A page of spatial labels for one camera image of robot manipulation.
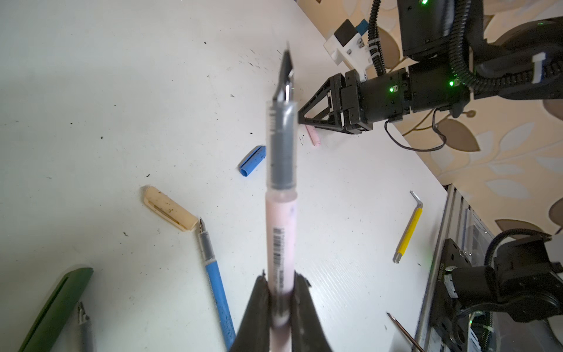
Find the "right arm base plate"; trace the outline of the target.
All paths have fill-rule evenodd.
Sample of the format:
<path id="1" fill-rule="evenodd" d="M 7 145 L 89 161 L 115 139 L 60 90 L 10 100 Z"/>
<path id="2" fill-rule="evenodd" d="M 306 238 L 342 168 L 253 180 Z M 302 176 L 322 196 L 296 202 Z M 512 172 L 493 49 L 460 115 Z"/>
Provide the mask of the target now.
<path id="1" fill-rule="evenodd" d="M 450 351 L 468 350 L 469 319 L 465 317 L 456 324 L 452 323 L 455 316 L 462 310 L 462 305 L 450 297 L 444 276 L 448 269 L 470 268 L 471 266 L 471 261 L 459 246 L 451 238 L 446 239 L 438 262 L 438 279 L 430 310 L 430 327 L 432 333 L 436 333 Z"/>

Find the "blue pen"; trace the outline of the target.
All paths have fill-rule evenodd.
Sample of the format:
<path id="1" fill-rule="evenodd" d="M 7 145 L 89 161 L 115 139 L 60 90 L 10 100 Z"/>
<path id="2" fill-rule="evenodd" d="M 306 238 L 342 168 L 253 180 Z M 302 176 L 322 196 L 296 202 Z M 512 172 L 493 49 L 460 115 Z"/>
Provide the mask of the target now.
<path id="1" fill-rule="evenodd" d="M 203 219 L 199 220 L 199 232 L 197 234 L 197 238 L 202 252 L 202 261 L 208 275 L 211 291 L 216 304 L 224 344 L 227 351 L 229 351 L 235 341 L 236 333 L 230 314 L 227 295 L 221 278 L 221 272 L 213 250 L 211 237 Z"/>

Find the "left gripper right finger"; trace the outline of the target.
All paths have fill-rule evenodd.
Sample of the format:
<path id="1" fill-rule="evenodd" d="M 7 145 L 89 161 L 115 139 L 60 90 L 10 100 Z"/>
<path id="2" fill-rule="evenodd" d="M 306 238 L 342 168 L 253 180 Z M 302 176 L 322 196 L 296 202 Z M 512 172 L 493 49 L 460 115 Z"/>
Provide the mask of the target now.
<path id="1" fill-rule="evenodd" d="M 309 292 L 310 287 L 309 281 L 296 272 L 291 296 L 292 351 L 332 351 Z"/>

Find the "pink pen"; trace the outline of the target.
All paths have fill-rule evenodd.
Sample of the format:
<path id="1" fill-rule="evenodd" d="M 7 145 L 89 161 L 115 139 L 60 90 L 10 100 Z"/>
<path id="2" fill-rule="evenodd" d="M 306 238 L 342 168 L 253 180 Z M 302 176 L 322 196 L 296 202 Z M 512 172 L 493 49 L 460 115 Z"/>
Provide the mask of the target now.
<path id="1" fill-rule="evenodd" d="M 270 350 L 291 351 L 290 303 L 295 286 L 298 194 L 296 191 L 296 128 L 293 62 L 281 56 L 279 81 L 268 105 L 267 191 L 265 194 L 270 291 Z"/>

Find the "aluminium front rail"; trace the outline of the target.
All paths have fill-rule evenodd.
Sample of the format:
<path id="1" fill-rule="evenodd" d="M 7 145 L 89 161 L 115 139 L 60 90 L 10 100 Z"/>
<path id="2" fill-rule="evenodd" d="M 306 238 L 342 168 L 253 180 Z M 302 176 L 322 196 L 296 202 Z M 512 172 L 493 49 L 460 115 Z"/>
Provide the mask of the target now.
<path id="1" fill-rule="evenodd" d="M 450 338 L 441 338 L 442 326 L 431 321 L 433 299 L 437 292 L 441 269 L 441 256 L 448 249 L 454 249 L 453 258 L 446 259 L 447 265 L 481 266 L 485 252 L 494 234 L 484 225 L 467 199 L 452 184 L 446 187 L 447 202 L 441 220 L 431 261 L 430 275 L 417 324 L 415 340 L 425 351 L 451 351 L 447 345 Z"/>

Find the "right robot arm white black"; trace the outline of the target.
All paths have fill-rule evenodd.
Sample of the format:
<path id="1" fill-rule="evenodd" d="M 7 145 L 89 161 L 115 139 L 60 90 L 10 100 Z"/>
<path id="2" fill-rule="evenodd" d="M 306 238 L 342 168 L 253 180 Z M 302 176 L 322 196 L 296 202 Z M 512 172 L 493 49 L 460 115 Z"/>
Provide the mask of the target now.
<path id="1" fill-rule="evenodd" d="M 359 134 L 399 123 L 405 150 L 455 186 L 489 229 L 562 236 L 562 17 L 520 23 L 486 41 L 485 1 L 371 1 L 326 36 L 349 72 L 329 79 L 302 124 Z"/>

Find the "pink pen cap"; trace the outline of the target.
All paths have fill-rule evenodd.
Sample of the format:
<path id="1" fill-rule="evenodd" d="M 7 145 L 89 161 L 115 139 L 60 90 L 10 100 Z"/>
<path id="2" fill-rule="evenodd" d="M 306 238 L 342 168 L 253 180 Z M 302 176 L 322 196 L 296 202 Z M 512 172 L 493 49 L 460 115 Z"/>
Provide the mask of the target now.
<path id="1" fill-rule="evenodd" d="M 320 139 L 318 132 L 315 129 L 315 127 L 314 126 L 306 126 L 306 130 L 307 130 L 307 133 L 309 134 L 309 138 L 311 139 L 312 144 L 315 147 L 321 146 L 321 139 Z"/>

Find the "beige pen cap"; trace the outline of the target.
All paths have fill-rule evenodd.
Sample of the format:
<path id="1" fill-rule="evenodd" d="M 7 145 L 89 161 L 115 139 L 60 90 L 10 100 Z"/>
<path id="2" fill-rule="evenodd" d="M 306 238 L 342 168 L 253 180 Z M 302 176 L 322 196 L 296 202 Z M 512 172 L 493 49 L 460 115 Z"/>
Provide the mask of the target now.
<path id="1" fill-rule="evenodd" d="M 193 231 L 199 224 L 195 215 L 153 186 L 145 188 L 143 201 L 151 211 L 183 232 Z"/>

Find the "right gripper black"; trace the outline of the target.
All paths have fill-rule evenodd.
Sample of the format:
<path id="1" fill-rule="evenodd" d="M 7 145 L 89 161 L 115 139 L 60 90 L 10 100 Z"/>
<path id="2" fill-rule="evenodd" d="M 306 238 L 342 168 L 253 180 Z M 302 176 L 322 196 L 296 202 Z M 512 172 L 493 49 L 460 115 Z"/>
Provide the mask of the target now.
<path id="1" fill-rule="evenodd" d="M 371 131 L 373 123 L 365 117 L 355 70 L 327 79 L 299 110 L 299 124 L 346 134 Z"/>

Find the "green pen cap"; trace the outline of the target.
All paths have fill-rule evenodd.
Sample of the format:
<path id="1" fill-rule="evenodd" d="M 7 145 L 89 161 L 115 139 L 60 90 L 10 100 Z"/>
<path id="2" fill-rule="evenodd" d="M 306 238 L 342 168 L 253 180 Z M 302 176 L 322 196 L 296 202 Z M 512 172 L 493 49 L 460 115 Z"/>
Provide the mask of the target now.
<path id="1" fill-rule="evenodd" d="M 19 351 L 51 351 L 93 273 L 93 268 L 77 268 L 61 278 L 36 317 Z"/>

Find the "black screwdriver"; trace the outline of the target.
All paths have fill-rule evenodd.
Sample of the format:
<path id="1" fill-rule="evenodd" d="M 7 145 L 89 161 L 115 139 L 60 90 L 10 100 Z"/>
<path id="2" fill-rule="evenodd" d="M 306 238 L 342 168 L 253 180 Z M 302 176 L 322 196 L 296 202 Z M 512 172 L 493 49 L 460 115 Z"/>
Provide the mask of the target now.
<path id="1" fill-rule="evenodd" d="M 412 344 L 412 346 L 418 352 L 425 352 L 425 349 L 423 349 L 423 347 L 420 346 L 420 344 L 411 336 L 411 334 L 403 327 L 403 325 L 397 320 L 397 318 L 394 317 L 394 315 L 392 315 L 390 312 L 387 312 L 386 314 L 388 315 L 390 320 L 394 323 L 394 325 L 396 325 L 396 327 L 401 331 L 403 336 Z"/>

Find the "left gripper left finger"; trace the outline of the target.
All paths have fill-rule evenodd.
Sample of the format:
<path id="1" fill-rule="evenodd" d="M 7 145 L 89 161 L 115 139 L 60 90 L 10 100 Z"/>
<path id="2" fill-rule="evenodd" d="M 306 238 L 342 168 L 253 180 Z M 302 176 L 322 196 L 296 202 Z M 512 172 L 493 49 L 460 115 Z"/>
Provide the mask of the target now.
<path id="1" fill-rule="evenodd" d="M 255 280 L 243 319 L 230 352 L 270 350 L 270 290 L 265 273 Z"/>

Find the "green pen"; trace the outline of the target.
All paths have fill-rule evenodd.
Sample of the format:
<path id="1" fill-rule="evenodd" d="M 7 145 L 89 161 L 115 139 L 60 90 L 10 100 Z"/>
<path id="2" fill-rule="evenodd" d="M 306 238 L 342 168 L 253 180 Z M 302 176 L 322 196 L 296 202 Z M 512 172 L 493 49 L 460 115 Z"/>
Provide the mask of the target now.
<path id="1" fill-rule="evenodd" d="M 78 305 L 79 320 L 79 347 L 82 352 L 95 352 L 95 339 L 92 330 L 92 321 L 86 313 L 84 305 L 79 302 Z"/>

